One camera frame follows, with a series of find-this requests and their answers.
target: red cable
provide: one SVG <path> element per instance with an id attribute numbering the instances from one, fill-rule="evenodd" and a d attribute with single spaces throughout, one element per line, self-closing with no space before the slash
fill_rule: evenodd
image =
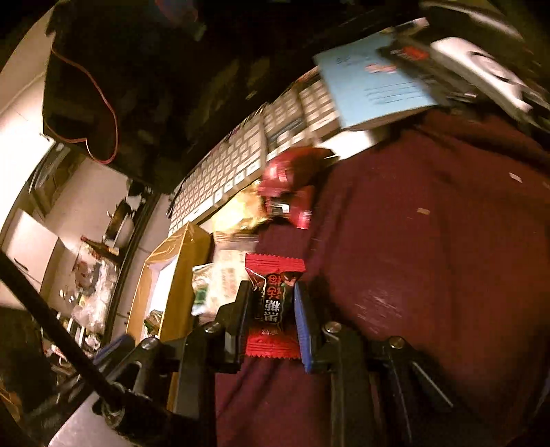
<path id="1" fill-rule="evenodd" d="M 90 157 L 92 158 L 92 160 L 94 161 L 97 161 L 98 163 L 101 163 L 103 165 L 108 165 L 109 163 L 111 163 L 114 158 L 117 156 L 117 152 L 118 152 L 118 123 L 117 123 L 117 114 L 114 112 L 114 109 L 113 107 L 111 106 L 111 104 L 109 104 L 109 101 L 107 101 L 107 98 L 105 98 L 105 95 L 103 94 L 103 92 L 101 91 L 100 89 L 100 86 L 97 85 L 97 82 L 96 80 L 93 78 L 93 76 L 90 74 L 90 72 L 88 70 L 86 70 L 82 65 L 74 62 L 74 61 L 71 61 L 70 59 L 67 59 L 66 57 L 63 57 L 61 56 L 61 54 L 59 54 L 57 51 L 55 51 L 53 49 L 53 45 L 52 45 L 52 54 L 55 54 L 59 59 L 61 59 L 63 62 L 77 68 L 78 70 L 82 71 L 86 76 L 88 76 L 88 78 L 90 78 L 90 81 L 92 81 L 94 87 L 97 89 L 97 91 L 99 92 L 99 94 L 101 95 L 101 99 L 103 100 L 103 102 L 105 103 L 105 105 L 108 107 L 108 109 L 110 110 L 110 112 L 113 114 L 113 120 L 114 120 L 114 149 L 113 149 L 113 155 L 111 155 L 107 160 L 100 160 L 100 159 L 97 159 L 95 158 L 93 155 L 92 155 L 92 152 L 90 152 L 90 148 L 88 146 L 88 138 L 73 138 L 73 139 L 70 139 L 70 138 L 65 138 L 65 137 L 62 137 L 61 135 L 59 135 L 58 133 L 56 133 L 55 130 L 53 130 L 49 125 L 48 123 L 46 122 L 46 120 L 44 120 L 44 124 L 46 125 L 46 127 L 50 130 L 50 132 L 58 139 L 60 139 L 61 141 L 64 141 L 65 143 L 85 143 L 86 144 L 86 150 L 88 151 L 88 154 L 90 155 Z"/>

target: blue gripper pad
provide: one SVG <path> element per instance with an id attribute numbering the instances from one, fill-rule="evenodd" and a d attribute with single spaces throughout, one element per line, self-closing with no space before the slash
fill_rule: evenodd
<path id="1" fill-rule="evenodd" d="M 302 357 L 302 363 L 304 364 L 307 373 L 311 374 L 313 371 L 313 352 L 312 345 L 314 343 L 311 337 L 312 330 L 318 330 L 318 328 L 310 328 L 308 326 L 308 318 L 306 317 L 306 310 L 302 301 L 302 294 L 307 293 L 303 286 L 300 286 L 298 281 L 294 286 L 294 316 L 296 319 L 296 329 L 298 331 L 298 343 L 300 344 L 300 354 Z"/>

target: white chinese character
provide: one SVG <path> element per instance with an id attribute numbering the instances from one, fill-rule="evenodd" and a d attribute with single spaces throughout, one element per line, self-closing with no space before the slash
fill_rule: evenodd
<path id="1" fill-rule="evenodd" d="M 266 300 L 266 312 L 279 312 L 280 301 L 274 301 L 272 299 Z"/>

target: drawer handle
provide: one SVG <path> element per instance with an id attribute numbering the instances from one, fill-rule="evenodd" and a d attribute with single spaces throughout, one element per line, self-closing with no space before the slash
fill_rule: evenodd
<path id="1" fill-rule="evenodd" d="M 29 272 L 29 269 L 27 267 L 25 267 L 22 263 L 20 263 L 17 259 L 13 258 L 13 260 L 15 261 L 15 263 L 20 266 L 23 270 L 25 270 L 27 273 Z"/>

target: red package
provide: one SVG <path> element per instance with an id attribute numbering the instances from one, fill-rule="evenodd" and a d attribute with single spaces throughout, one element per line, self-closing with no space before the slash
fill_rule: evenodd
<path id="1" fill-rule="evenodd" d="M 305 271 L 295 258 L 247 253 L 245 269 L 254 286 L 255 321 L 251 324 L 246 355 L 268 358 L 300 358 L 293 318 L 296 280 Z"/>
<path id="2" fill-rule="evenodd" d="M 306 186 L 313 176 L 332 163 L 330 149 L 295 146 L 269 162 L 258 192 L 262 197 L 279 197 Z"/>
<path id="3" fill-rule="evenodd" d="M 296 228 L 307 230 L 311 220 L 314 193 L 315 187 L 309 185 L 292 194 L 267 197 L 267 215 L 284 217 Z"/>

